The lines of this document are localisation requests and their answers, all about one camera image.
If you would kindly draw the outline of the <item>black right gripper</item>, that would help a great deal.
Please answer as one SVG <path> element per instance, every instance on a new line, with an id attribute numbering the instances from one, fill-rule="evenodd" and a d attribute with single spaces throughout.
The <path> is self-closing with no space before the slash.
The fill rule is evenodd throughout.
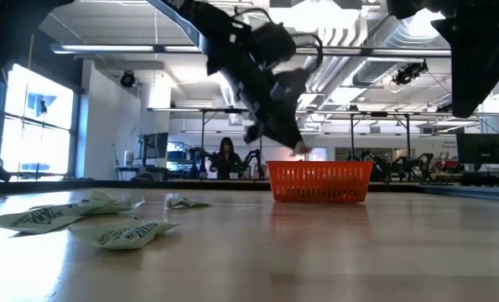
<path id="1" fill-rule="evenodd" d="M 499 0 L 434 0 L 434 9 L 451 50 L 452 114 L 469 117 L 499 82 Z"/>

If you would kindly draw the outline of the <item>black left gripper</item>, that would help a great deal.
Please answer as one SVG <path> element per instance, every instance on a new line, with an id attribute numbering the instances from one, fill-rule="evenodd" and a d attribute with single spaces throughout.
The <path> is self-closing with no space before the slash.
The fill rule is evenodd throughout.
<path id="1" fill-rule="evenodd" d="M 288 148 L 304 141 L 295 120 L 296 105 L 283 100 L 283 86 L 272 71 L 250 54 L 209 56 L 209 75 L 222 74 L 236 101 L 241 101 L 254 124 L 244 134 L 245 142 L 264 136 Z"/>

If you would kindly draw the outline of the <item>orange slotted plastic basket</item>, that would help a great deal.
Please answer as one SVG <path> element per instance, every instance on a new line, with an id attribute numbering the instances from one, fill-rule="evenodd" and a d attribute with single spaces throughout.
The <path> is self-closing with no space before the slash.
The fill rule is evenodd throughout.
<path id="1" fill-rule="evenodd" d="M 273 198 L 282 202 L 362 203 L 370 183 L 367 161 L 269 161 Z"/>

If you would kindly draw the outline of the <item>person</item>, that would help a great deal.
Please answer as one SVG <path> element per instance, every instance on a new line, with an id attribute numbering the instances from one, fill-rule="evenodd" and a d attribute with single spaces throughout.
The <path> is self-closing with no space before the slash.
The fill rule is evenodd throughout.
<path id="1" fill-rule="evenodd" d="M 230 179 L 230 173 L 236 173 L 242 164 L 240 156 L 235 152 L 232 140 L 224 137 L 220 143 L 219 153 L 211 159 L 211 172 L 216 172 L 218 180 Z"/>

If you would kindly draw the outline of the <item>black computer monitor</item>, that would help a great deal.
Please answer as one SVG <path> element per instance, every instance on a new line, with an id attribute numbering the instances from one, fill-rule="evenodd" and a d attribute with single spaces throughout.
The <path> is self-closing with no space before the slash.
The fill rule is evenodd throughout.
<path id="1" fill-rule="evenodd" d="M 499 134 L 458 133 L 455 139 L 462 164 L 499 164 Z"/>
<path id="2" fill-rule="evenodd" d="M 164 159 L 169 141 L 168 133 L 144 134 L 141 138 L 141 155 L 145 159 Z"/>

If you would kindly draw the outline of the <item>long fluorescent ceiling light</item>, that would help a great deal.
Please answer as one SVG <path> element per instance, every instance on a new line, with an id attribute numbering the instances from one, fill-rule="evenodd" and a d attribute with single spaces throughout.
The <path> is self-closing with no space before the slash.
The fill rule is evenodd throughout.
<path id="1" fill-rule="evenodd" d="M 196 46 L 177 44 L 52 44 L 50 48 L 59 55 L 200 53 Z"/>
<path id="2" fill-rule="evenodd" d="M 427 48 L 367 48 L 367 47 L 324 47 L 323 56 L 355 56 L 381 58 L 443 58 L 451 57 L 450 49 Z"/>

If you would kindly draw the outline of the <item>large bright window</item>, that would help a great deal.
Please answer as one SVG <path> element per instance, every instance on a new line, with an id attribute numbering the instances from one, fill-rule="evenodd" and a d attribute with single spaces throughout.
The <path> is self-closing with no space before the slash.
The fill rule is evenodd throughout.
<path id="1" fill-rule="evenodd" d="M 13 65 L 0 81 L 0 165 L 36 177 L 68 173 L 76 102 L 71 89 Z"/>

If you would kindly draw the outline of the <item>black background rig frame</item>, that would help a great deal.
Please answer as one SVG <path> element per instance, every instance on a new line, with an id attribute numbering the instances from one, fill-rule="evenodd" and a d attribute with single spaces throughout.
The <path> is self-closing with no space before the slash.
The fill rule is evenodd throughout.
<path id="1" fill-rule="evenodd" d="M 362 117 L 394 117 L 405 129 L 406 129 L 406 149 L 407 149 L 407 158 L 411 158 L 411 136 L 410 136 L 410 113 L 406 112 L 387 112 L 387 111 L 376 111 L 376 112 L 366 112 L 366 111 L 359 111 L 359 112 L 353 112 L 349 114 L 349 122 L 350 122 L 350 127 L 349 127 L 349 133 L 350 133 L 350 140 L 351 140 L 351 158 L 353 159 L 355 157 L 355 126 L 356 123 L 354 122 L 354 119 L 356 116 L 362 116 Z"/>
<path id="2" fill-rule="evenodd" d="M 223 143 L 221 143 L 221 146 L 218 148 L 218 151 L 216 153 L 214 153 L 214 152 L 210 153 L 210 152 L 207 152 L 205 150 L 205 134 L 207 133 L 207 131 L 205 130 L 205 125 L 211 119 L 213 119 L 217 113 L 234 114 L 237 116 L 242 116 L 244 113 L 248 113 L 248 110 L 241 109 L 241 108 L 233 108 L 233 107 L 203 108 L 203 109 L 200 109 L 200 112 L 202 112 L 202 121 L 201 121 L 201 130 L 200 130 L 200 146 L 197 149 L 197 153 L 200 153 L 200 160 L 201 160 L 200 167 L 203 170 L 203 168 L 205 167 L 205 158 L 208 158 L 212 163 L 215 163 L 220 158 L 221 151 L 223 150 Z M 231 176 L 230 180 L 243 178 L 244 175 L 246 174 L 247 170 L 250 168 L 250 163 L 253 159 L 256 160 L 257 179 L 258 180 L 265 180 L 265 170 L 262 167 L 262 139 L 261 138 L 259 139 L 259 148 L 258 149 L 254 149 L 254 150 L 249 151 L 244 160 L 241 160 L 239 163 L 234 164 L 236 176 Z"/>

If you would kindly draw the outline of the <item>silver ventilation duct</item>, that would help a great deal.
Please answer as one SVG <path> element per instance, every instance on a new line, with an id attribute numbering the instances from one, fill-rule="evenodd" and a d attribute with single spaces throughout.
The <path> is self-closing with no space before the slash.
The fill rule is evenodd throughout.
<path id="1" fill-rule="evenodd" d="M 444 18 L 437 8 L 415 8 L 400 18 L 392 10 L 391 0 L 387 0 L 389 16 L 361 45 L 370 49 L 412 49 L 425 48 L 439 36 L 432 26 L 434 20 Z M 396 60 L 390 58 L 371 59 L 363 56 L 336 56 L 330 58 L 324 78 L 317 91 L 325 105 L 344 106 L 362 96 L 385 76 L 395 70 Z"/>

